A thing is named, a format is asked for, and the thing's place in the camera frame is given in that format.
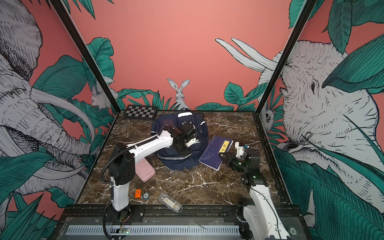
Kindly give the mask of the purple book yellow label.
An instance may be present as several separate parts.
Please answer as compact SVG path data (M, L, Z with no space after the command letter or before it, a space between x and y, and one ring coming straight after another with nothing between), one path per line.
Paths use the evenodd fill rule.
M219 154L227 153L233 142L233 140L228 138L213 136L200 156L199 162L211 169L219 171L222 164L222 159Z

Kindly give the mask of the navy blue school backpack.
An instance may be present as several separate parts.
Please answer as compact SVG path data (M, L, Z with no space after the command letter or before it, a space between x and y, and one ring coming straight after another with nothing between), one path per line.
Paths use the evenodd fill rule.
M202 112L160 115L153 123L151 135L171 131L173 143L156 151L156 157L171 170L183 171L199 164L209 143L209 132Z

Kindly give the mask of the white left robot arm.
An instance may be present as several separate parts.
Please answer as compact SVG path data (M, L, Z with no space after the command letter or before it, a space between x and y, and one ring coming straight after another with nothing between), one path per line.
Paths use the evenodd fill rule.
M147 156L164 148L175 149L180 156L188 156L196 141L196 129L192 122L180 128L165 125L154 136L129 146L117 148L100 174L100 182L112 190L111 205L118 213L130 208L130 182L136 175L136 164Z

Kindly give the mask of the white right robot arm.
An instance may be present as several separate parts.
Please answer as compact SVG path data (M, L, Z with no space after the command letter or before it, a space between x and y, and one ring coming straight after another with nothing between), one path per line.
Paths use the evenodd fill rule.
M270 189L260 172L261 157L257 150L238 150L236 154L219 153L223 163L241 174L248 189L251 204L241 204L238 216L249 225L255 240L290 240L271 198Z

